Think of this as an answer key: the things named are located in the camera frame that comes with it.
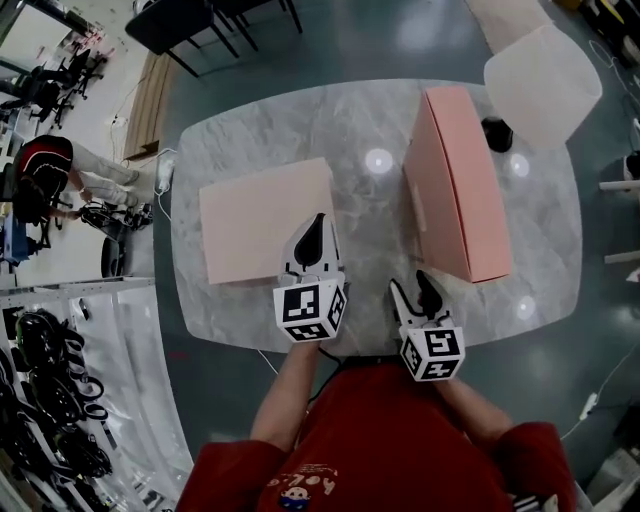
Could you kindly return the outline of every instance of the person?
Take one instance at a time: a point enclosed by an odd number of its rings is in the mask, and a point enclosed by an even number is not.
[[[20,148],[13,166],[16,175],[13,214],[23,223],[37,224],[49,217],[78,218],[77,211],[65,212],[51,205],[63,190],[77,190],[85,202],[94,196],[126,206],[138,202],[135,194],[120,187],[133,184],[138,171],[94,155],[64,137],[41,135],[27,142]]]
[[[177,512],[575,510],[552,425],[385,358],[347,359],[307,412],[318,350],[291,347],[249,440],[200,450]]]

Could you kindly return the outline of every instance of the hand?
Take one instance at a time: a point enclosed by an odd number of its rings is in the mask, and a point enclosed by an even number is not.
[[[89,192],[86,188],[80,192],[80,198],[85,202],[88,203],[89,201],[91,201],[93,199],[93,194],[91,192]]]

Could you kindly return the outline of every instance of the table top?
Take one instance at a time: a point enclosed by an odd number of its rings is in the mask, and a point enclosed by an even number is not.
[[[314,87],[224,112],[184,131],[172,192],[172,245],[180,304],[189,332],[230,345],[286,352],[278,330],[272,280],[210,285],[202,249],[198,191],[226,179],[324,157],[333,172],[336,229],[349,287],[338,355],[396,351],[387,286],[391,278],[417,297],[417,230],[402,162],[421,90],[464,85],[479,116],[494,114],[481,85],[438,80],[374,80]],[[372,149],[391,153],[388,172],[365,165]],[[507,167],[512,153],[526,176]],[[566,147],[534,151],[517,136],[511,153],[492,153],[511,237],[513,272],[470,284],[430,271],[451,295],[467,345],[494,341],[560,320],[575,308],[582,228]]]

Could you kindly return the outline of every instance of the green floor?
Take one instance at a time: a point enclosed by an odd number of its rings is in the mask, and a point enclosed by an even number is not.
[[[188,126],[245,103],[317,85],[380,78],[433,78],[482,83],[491,56],[463,0],[296,0],[304,34],[277,2],[247,15],[258,46],[237,34],[236,61],[209,33],[196,40],[202,53],[181,45],[198,72],[179,70],[172,86],[163,146],[176,147]],[[622,89],[594,58],[595,35],[582,19],[544,2],[558,26],[594,61],[604,97],[568,143],[581,200],[584,256],[575,312],[545,328],[469,350],[462,378],[508,411],[516,421],[544,420],[561,433],[575,423],[584,402],[640,339],[634,304],[640,286],[627,283],[627,264],[606,266],[604,254],[640,248],[637,199],[604,195],[597,182],[619,179],[630,151],[631,122]],[[175,180],[180,179],[180,169]],[[169,199],[163,201],[168,206]],[[162,215],[154,223],[158,301],[167,363],[191,451],[210,440],[246,436],[273,373],[256,351],[191,337],[185,329],[174,281],[171,237]],[[274,363],[282,360],[271,355]],[[586,480],[611,450],[611,433],[625,404],[640,389],[640,350],[611,379],[601,405],[566,440],[574,474]],[[323,361],[318,383],[332,371]]]

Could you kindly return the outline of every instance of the beige mat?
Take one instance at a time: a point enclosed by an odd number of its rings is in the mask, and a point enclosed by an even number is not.
[[[498,53],[539,26],[553,23],[538,0],[465,1],[493,53]]]

